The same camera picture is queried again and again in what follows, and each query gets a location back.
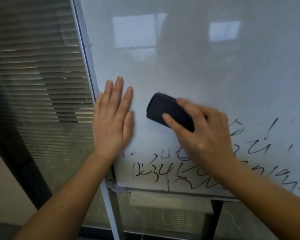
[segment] aluminum frame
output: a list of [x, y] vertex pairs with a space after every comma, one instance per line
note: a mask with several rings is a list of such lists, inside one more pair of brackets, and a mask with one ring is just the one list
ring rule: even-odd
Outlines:
[[[82, 11], [80, 0], [70, 0], [74, 23], [76, 26], [80, 49], [82, 52], [82, 58], [84, 67], [87, 72], [88, 83], [91, 91], [93, 104], [96, 101], [96, 95], [99, 93], [97, 84], [96, 73], [93, 66], [92, 55], [90, 51], [89, 39], [84, 21], [84, 14]], [[122, 219], [120, 215], [118, 197], [115, 192], [107, 187], [107, 179], [104, 178], [100, 185], [105, 208], [107, 210], [112, 234], [114, 240], [125, 239]]]

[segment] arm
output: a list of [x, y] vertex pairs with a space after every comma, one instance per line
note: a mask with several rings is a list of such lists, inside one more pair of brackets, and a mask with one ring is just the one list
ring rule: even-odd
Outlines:
[[114, 88], [112, 81], [107, 81], [94, 107], [94, 152], [21, 228], [15, 240], [73, 239], [78, 234], [101, 181], [132, 138], [133, 116], [128, 108], [133, 91], [129, 87], [120, 101], [122, 87], [122, 77], [117, 78]]
[[195, 131], [186, 130], [168, 114], [163, 118], [189, 157], [244, 203], [278, 238], [300, 239], [300, 198], [236, 160], [227, 116], [184, 99], [177, 101], [192, 117]]

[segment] white surface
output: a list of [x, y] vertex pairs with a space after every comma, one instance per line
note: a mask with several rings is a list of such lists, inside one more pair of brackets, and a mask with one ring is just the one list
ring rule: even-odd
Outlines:
[[[81, 2], [99, 88], [118, 75], [134, 87], [135, 136], [115, 164], [119, 186], [231, 196], [197, 168], [181, 173], [194, 164], [177, 158], [169, 128], [146, 118], [151, 97], [162, 92], [216, 107], [229, 124], [237, 119], [230, 126], [231, 133], [244, 128], [232, 136], [237, 157], [267, 177], [275, 169], [271, 178], [300, 196], [300, 0]], [[266, 154], [248, 153], [269, 144]], [[138, 163], [150, 173], [137, 176]], [[178, 175], [196, 189], [177, 176], [181, 163]], [[156, 182], [160, 166], [165, 173], [171, 164]]]
[[129, 204], [213, 214], [210, 198], [185, 194], [157, 193], [133, 190]]
[[0, 222], [21, 226], [35, 212], [35, 206], [0, 157]]

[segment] right hand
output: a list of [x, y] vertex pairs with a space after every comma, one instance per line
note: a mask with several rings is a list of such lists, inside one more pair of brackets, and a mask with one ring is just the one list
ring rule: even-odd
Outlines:
[[194, 132], [188, 131], [166, 113], [163, 114], [164, 121], [199, 168], [218, 179], [229, 169], [229, 164], [236, 161], [227, 115], [214, 108], [192, 104], [183, 98], [178, 98], [177, 102], [192, 117]]

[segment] white wall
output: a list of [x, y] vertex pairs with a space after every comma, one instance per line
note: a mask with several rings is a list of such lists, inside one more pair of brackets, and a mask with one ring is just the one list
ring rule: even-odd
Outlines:
[[0, 222], [23, 225], [35, 206], [0, 157]]

